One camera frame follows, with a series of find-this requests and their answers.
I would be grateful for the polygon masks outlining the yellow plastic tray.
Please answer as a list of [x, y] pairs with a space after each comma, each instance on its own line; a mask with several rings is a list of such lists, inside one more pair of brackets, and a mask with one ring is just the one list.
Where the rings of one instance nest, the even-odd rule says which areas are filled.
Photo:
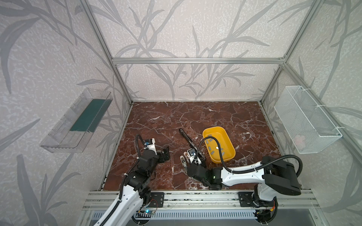
[[[222, 159], [223, 159], [224, 162], [230, 161], [235, 157], [235, 155], [236, 155], [235, 148], [234, 148], [234, 146], [233, 146], [233, 144], [232, 144], [232, 142], [231, 142], [231, 140], [230, 140], [230, 138], [229, 138], [229, 136], [228, 136], [228, 134], [227, 134], [227, 132], [226, 132], [226, 130], [224, 128], [222, 128], [220, 126], [207, 128], [207, 129], [205, 129], [203, 131], [203, 138], [206, 138], [206, 137], [207, 137], [207, 139], [212, 138], [212, 139], [214, 139], [216, 141], [216, 143], [217, 143], [217, 145], [219, 147], [219, 150], [218, 150], [219, 155], [222, 156]], [[217, 140], [217, 138], [219, 138], [219, 137], [224, 139], [223, 144], [225, 145], [224, 146], [225, 155], [222, 155], [220, 144], [219, 144], [219, 142]], [[211, 161], [213, 163], [222, 163], [220, 157], [214, 158], [214, 157], [210, 156], [210, 158], [211, 158]]]

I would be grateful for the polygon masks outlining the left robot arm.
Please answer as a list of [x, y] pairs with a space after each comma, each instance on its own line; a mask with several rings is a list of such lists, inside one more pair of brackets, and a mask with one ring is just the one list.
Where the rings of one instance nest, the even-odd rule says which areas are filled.
[[170, 159], [169, 147], [158, 152], [154, 144], [146, 146], [143, 151], [137, 148], [138, 159], [125, 174], [118, 197], [112, 202], [96, 226], [125, 226], [132, 219], [142, 225], [134, 215], [151, 202], [151, 190], [148, 187], [151, 175], [155, 172], [160, 159]]

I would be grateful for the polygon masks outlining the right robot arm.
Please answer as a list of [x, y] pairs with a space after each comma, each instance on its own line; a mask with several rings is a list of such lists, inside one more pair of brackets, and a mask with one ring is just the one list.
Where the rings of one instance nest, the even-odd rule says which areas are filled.
[[276, 204], [277, 194], [301, 195], [298, 177], [303, 169], [302, 160], [296, 155], [284, 155], [279, 158], [263, 157], [262, 161], [252, 165], [228, 168], [225, 165], [207, 169], [193, 161], [187, 167], [187, 175], [211, 190], [221, 190], [238, 184], [255, 184], [250, 204], [266, 207]]

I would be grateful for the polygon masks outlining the staple strips in tray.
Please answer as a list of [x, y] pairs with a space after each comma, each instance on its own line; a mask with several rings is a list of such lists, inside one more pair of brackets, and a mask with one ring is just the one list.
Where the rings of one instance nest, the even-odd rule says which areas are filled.
[[[225, 149], [224, 149], [225, 145], [223, 144], [224, 139], [219, 137], [219, 138], [217, 138], [217, 140], [218, 140], [218, 142], [220, 144], [222, 155], [225, 155]], [[219, 151], [218, 151], [219, 147], [218, 147], [218, 145], [217, 145], [217, 143], [216, 143], [216, 141], [214, 139], [212, 139], [212, 138], [207, 139], [207, 140], [205, 140], [205, 143], [206, 143], [207, 149], [208, 149], [208, 151], [210, 153], [210, 156], [212, 156], [214, 158], [220, 157]]]

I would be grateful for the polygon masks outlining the green circuit board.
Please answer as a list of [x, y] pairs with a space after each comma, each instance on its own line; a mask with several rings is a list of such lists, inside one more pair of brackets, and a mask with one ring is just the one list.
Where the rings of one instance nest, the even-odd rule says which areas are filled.
[[137, 218], [151, 218], [152, 216], [154, 216], [156, 213], [156, 209], [151, 210], [151, 209], [146, 209], [146, 210], [140, 210], [138, 212], [136, 212], [135, 216]]

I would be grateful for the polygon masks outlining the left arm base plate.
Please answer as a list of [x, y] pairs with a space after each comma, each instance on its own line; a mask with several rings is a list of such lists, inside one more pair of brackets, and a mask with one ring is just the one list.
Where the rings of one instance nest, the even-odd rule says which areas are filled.
[[146, 197], [146, 207], [148, 208], [162, 208], [164, 205], [165, 193], [164, 192], [151, 192]]

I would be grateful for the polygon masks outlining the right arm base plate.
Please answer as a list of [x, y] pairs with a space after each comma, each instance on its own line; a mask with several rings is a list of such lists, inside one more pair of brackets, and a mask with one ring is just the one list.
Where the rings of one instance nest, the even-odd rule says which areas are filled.
[[258, 201], [255, 200], [254, 192], [238, 192], [238, 199], [241, 207], [260, 207]]

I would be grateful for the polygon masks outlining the clear plastic wall shelf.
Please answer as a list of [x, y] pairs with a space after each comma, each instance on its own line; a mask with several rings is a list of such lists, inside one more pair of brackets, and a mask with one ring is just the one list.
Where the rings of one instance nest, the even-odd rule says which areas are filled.
[[110, 91], [86, 88], [40, 147], [51, 153], [82, 153], [112, 101]]

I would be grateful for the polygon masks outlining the aluminium front rail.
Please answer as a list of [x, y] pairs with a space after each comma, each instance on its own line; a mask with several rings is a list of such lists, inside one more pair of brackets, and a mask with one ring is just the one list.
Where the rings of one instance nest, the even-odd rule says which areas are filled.
[[[238, 196], [239, 190], [166, 190], [162, 201], [157, 201], [160, 210], [233, 210], [252, 209], [251, 202]], [[89, 192], [83, 211], [105, 211], [118, 197], [118, 192]], [[278, 209], [319, 209], [313, 192], [302, 190], [299, 196], [277, 195]]]

